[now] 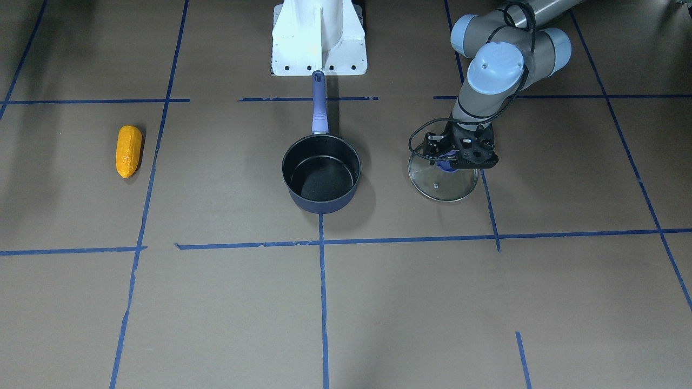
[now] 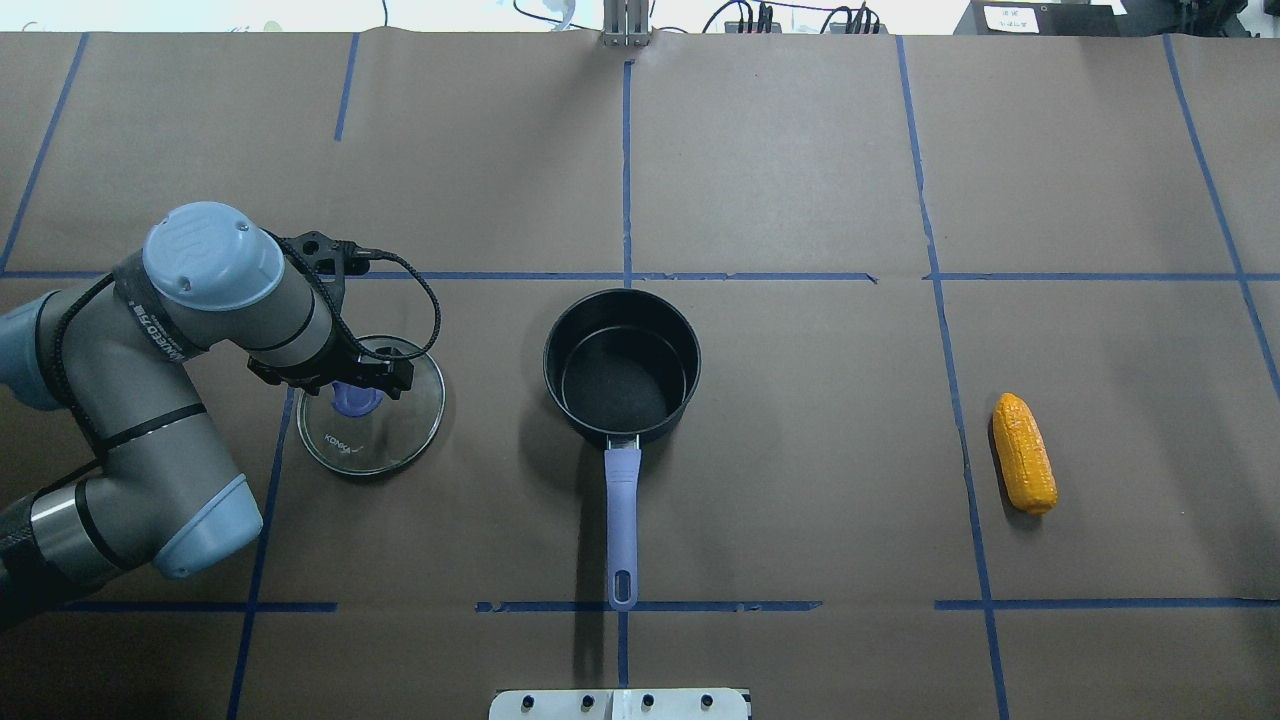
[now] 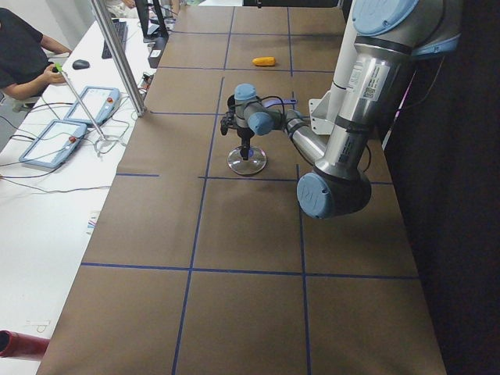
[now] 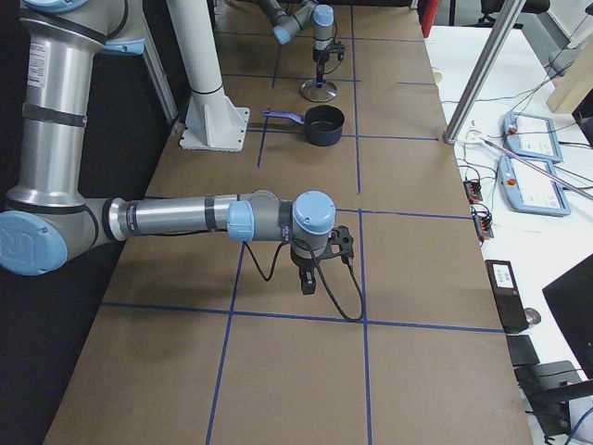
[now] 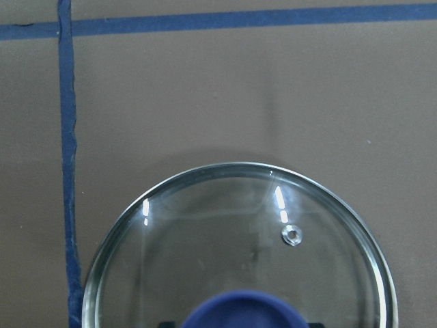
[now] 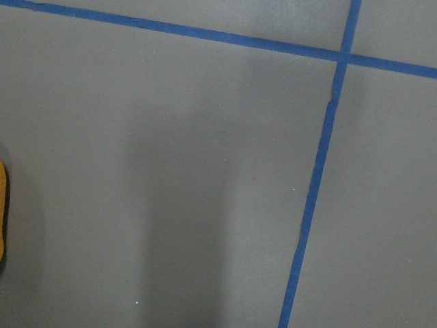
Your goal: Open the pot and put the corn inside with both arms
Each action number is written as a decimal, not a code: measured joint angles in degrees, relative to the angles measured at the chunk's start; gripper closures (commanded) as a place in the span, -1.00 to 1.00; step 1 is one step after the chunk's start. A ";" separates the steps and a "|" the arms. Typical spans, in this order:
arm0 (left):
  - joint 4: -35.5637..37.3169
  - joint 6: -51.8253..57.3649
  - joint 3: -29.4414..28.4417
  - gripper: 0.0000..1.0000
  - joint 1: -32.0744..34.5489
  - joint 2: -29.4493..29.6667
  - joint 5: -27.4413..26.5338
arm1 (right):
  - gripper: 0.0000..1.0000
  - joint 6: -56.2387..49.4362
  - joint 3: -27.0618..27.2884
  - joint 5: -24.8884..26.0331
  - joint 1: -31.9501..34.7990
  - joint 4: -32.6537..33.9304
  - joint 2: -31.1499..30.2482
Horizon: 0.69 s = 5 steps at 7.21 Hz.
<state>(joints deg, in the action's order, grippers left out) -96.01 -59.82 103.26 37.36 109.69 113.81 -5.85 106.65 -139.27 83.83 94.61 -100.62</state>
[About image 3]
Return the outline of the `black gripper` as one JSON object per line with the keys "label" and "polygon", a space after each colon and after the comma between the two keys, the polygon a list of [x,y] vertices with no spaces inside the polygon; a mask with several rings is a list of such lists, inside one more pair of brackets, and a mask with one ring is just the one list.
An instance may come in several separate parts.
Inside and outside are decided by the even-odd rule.
{"label": "black gripper", "polygon": [[251,150],[250,139],[254,136],[254,132],[248,127],[237,127],[237,135],[241,139],[240,155],[243,160],[248,160]]}

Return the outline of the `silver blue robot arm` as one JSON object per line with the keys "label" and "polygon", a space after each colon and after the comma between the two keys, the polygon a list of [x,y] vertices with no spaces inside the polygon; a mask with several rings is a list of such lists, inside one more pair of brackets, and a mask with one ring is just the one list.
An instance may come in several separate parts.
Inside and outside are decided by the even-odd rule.
{"label": "silver blue robot arm", "polygon": [[241,139],[239,155],[244,161],[249,160],[252,153],[251,138],[273,130],[284,132],[308,163],[313,164],[325,154],[325,141],[314,133],[300,112],[268,109],[251,84],[239,84],[227,99],[227,108],[226,127],[237,131]]}
{"label": "silver blue robot arm", "polygon": [[328,141],[290,110],[286,131],[294,146],[312,163],[300,178],[297,198],[304,213],[325,219],[357,212],[370,200],[371,186],[359,161],[376,122],[393,112],[407,84],[400,71],[415,59],[453,51],[460,37],[461,1],[354,1],[350,21],[356,56],[337,113],[326,121]]}

